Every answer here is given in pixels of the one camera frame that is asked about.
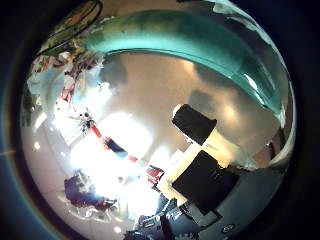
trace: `cable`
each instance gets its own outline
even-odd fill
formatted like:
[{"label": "cable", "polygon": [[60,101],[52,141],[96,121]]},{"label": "cable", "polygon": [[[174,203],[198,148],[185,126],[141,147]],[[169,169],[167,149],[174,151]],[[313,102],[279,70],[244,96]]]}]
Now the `cable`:
[{"label": "cable", "polygon": [[84,32],[85,30],[87,30],[87,29],[98,19],[98,17],[99,17],[100,14],[101,14],[101,11],[102,11],[102,3],[101,3],[99,0],[90,0],[90,1],[95,1],[95,2],[96,2],[96,4],[94,5],[94,7],[98,6],[98,12],[97,12],[97,14],[95,15],[95,17],[94,17],[91,21],[89,21],[83,28],[81,28],[78,32],[76,32],[75,34],[73,34],[71,37],[69,37],[69,38],[67,38],[66,40],[63,40],[63,41],[61,41],[61,42],[59,42],[59,43],[56,43],[55,45],[53,45],[53,46],[51,46],[51,47],[48,47],[48,48],[46,48],[45,50],[39,52],[39,53],[36,55],[35,58],[43,55],[44,53],[46,53],[46,52],[48,52],[48,51],[50,51],[50,50],[52,50],[52,49],[55,49],[55,48],[57,48],[57,47],[63,46],[64,44],[66,44],[66,43],[69,42],[70,40],[74,39],[76,36],[80,35],[80,34],[81,34],[82,32]]}]

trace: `red object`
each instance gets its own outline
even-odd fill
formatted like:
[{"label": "red object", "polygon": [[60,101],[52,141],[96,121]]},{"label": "red object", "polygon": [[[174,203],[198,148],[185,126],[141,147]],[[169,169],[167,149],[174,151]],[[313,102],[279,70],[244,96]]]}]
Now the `red object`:
[{"label": "red object", "polygon": [[159,182],[160,177],[164,174],[164,171],[161,168],[154,167],[149,165],[147,171],[148,181],[152,184],[156,184]]},{"label": "red object", "polygon": [[96,127],[96,125],[93,125],[91,127],[92,131],[97,135],[98,138],[102,137],[102,134],[100,133],[99,129]]}]

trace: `person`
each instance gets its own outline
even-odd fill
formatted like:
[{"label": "person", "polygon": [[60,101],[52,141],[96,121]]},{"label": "person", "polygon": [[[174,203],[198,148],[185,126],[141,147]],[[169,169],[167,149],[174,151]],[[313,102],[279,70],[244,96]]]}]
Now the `person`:
[{"label": "person", "polygon": [[109,199],[95,193],[95,187],[90,181],[90,177],[81,170],[69,179],[64,180],[66,198],[75,207],[83,208],[94,206],[99,211],[112,209],[117,202],[116,199]]}]

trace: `teal curved panel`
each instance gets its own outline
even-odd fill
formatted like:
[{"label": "teal curved panel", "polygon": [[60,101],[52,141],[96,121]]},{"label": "teal curved panel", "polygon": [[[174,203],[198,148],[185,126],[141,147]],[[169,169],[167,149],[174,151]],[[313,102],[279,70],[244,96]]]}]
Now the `teal curved panel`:
[{"label": "teal curved panel", "polygon": [[182,57],[229,78],[278,119],[283,112],[278,90],[250,47],[201,16],[171,10],[135,12],[100,23],[85,46],[109,54],[144,50]]}]

